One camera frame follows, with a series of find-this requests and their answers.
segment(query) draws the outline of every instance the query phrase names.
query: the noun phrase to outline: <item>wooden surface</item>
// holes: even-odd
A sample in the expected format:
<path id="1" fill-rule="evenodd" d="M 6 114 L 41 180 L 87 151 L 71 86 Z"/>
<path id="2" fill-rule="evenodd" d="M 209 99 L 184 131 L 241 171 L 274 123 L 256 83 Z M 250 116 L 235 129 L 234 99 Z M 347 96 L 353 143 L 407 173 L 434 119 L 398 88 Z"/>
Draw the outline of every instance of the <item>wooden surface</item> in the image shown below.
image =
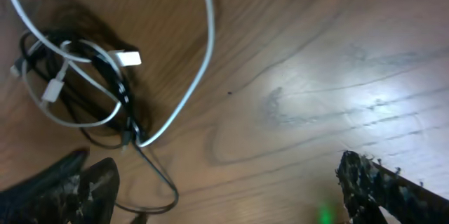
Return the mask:
<path id="1" fill-rule="evenodd" d="M 39 6 L 22 1 L 30 13 Z M 203 0 L 78 1 L 139 47 L 135 91 L 157 129 L 202 61 Z M 181 193 L 179 205 L 151 223 L 318 223 L 324 204 L 344 221 L 334 173 L 343 150 L 382 158 L 449 197 L 448 0 L 215 5 L 210 67 L 150 147 Z M 87 143 L 76 129 L 45 118 L 9 74 L 24 27 L 9 0 L 1 0 L 0 10 L 0 185 L 6 188 Z M 171 200 L 134 151 L 91 147 L 90 164 L 104 157 L 119 167 L 120 202 Z M 132 218 L 116 209 L 112 222 Z"/>

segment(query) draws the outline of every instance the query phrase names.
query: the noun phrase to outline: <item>wood grain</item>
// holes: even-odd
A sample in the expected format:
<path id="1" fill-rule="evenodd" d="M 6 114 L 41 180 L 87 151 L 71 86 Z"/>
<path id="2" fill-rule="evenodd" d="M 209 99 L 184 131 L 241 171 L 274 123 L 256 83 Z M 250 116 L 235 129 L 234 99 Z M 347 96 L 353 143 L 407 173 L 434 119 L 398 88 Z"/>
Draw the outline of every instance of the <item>wood grain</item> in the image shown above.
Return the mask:
<path id="1" fill-rule="evenodd" d="M 30 13 L 39 8 L 40 0 L 22 1 Z M 77 1 L 140 49 L 135 91 L 156 130 L 202 61 L 203 0 Z M 5 188 L 87 143 L 45 118 L 9 75 L 24 27 L 8 0 L 0 7 Z M 181 193 L 152 223 L 317 223 L 323 204 L 343 221 L 334 173 L 343 150 L 382 158 L 449 197 L 447 0 L 215 0 L 215 7 L 204 80 L 150 147 Z M 120 202 L 170 201 L 134 151 L 91 147 L 90 164 L 104 157 L 119 166 Z M 132 218 L 116 209 L 113 223 Z"/>

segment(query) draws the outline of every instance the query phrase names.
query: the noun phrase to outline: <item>black cable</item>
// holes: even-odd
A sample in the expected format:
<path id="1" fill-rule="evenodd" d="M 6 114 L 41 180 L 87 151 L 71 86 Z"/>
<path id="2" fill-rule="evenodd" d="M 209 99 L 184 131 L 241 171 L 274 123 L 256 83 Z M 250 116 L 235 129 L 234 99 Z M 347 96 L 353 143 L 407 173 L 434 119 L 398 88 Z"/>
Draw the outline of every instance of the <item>black cable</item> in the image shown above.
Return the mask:
<path id="1" fill-rule="evenodd" d="M 50 41 L 52 41 L 56 45 L 59 45 L 67 40 L 72 41 L 72 43 L 69 45 L 71 52 L 76 51 L 76 53 L 80 55 L 94 55 L 89 57 L 92 60 L 92 65 L 108 83 L 109 89 L 120 101 L 124 112 L 126 113 L 126 121 L 124 123 L 120 123 L 114 118 L 110 122 L 105 124 L 105 126 L 114 129 L 117 133 L 122 133 L 121 143 L 118 145 L 104 145 L 102 143 L 99 143 L 98 141 L 92 139 L 88 132 L 83 128 L 80 128 L 81 133 L 92 144 L 107 150 L 113 150 L 122 146 L 126 146 L 130 142 L 135 150 L 139 153 L 139 155 L 154 169 L 159 178 L 173 191 L 174 194 L 173 202 L 165 206 L 132 209 L 115 203 L 116 206 L 125 211 L 138 214 L 138 218 L 141 218 L 142 215 L 162 214 L 170 211 L 178 203 L 179 192 L 177 191 L 177 188 L 173 181 L 170 179 L 169 175 L 164 172 L 164 169 L 159 164 L 159 161 L 157 161 L 156 159 L 156 162 L 159 164 L 159 166 L 161 166 L 162 171 L 160 171 L 153 164 L 153 162 L 143 153 L 143 151 L 137 145 L 137 139 L 146 139 L 147 133 L 145 132 L 145 129 L 142 127 L 141 123 L 135 117 L 134 96 L 127 79 L 123 76 L 120 77 L 114 71 L 112 66 L 106 60 L 104 60 L 101 55 L 98 55 L 96 51 L 94 51 L 87 45 L 78 42 L 78 40 L 82 39 L 83 37 L 76 32 L 51 30 L 44 32 L 44 34 Z M 61 65 L 56 60 L 56 54 L 45 46 L 40 46 L 33 52 L 33 54 L 28 55 L 25 42 L 29 35 L 30 33 L 27 32 L 20 39 L 20 50 L 22 52 L 22 56 L 27 61 L 30 70 L 35 71 L 37 75 L 44 81 L 49 82 L 56 76 L 56 74 L 60 70 Z M 47 74 L 43 73 L 36 66 L 39 60 L 46 60 Z M 70 92 L 62 90 L 60 99 L 69 112 L 69 115 L 76 123 L 80 123 L 80 121 L 76 110 L 73 108 L 73 105 L 77 105 L 82 110 L 84 110 L 84 112 L 88 113 L 96 119 L 101 120 L 101 118 L 106 117 L 106 112 L 100 106 L 96 105 L 94 102 L 85 97 L 81 92 L 77 91 L 67 81 L 65 81 L 65 87 L 67 87 Z"/>

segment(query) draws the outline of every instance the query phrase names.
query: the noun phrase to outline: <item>brown wooden floor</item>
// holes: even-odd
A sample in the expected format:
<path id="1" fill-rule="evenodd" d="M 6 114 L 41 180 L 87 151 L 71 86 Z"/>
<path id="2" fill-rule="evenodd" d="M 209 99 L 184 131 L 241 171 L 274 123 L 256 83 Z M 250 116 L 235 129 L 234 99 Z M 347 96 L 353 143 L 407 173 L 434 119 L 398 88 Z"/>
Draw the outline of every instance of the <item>brown wooden floor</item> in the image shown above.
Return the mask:
<path id="1" fill-rule="evenodd" d="M 33 13 L 39 0 L 22 0 Z M 206 44 L 203 0 L 78 0 L 140 48 L 137 97 L 154 129 L 190 85 Z M 327 204 L 343 221 L 334 169 L 343 150 L 382 158 L 449 197 L 448 0 L 215 0 L 210 67 L 155 145 L 180 189 L 152 223 L 318 223 Z M 0 5 L 0 187 L 87 145 L 45 118 L 9 67 L 24 30 Z M 113 157 L 119 201 L 171 200 L 133 150 Z M 116 209 L 113 223 L 133 215 Z"/>

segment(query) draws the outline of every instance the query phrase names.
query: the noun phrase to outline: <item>wooden table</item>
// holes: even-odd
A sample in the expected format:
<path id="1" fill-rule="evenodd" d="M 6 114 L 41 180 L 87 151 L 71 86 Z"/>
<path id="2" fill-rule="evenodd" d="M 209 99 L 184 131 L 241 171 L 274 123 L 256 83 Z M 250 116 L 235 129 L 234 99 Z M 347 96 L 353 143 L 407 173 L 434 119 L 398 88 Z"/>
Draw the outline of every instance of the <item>wooden table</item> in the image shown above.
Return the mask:
<path id="1" fill-rule="evenodd" d="M 77 1 L 140 49 L 134 89 L 154 132 L 202 61 L 203 0 Z M 42 6 L 22 2 L 30 14 Z M 150 147 L 181 194 L 151 223 L 318 223 L 323 205 L 342 222 L 334 169 L 344 150 L 400 166 L 409 180 L 449 196 L 448 0 L 215 0 L 215 7 L 210 67 Z M 1 0 L 0 23 L 6 188 L 88 143 L 45 118 L 9 74 L 25 29 L 9 0 Z M 171 200 L 132 149 L 91 147 L 90 164 L 105 157 L 119 167 L 120 202 Z M 132 219 L 116 209 L 112 222 Z"/>

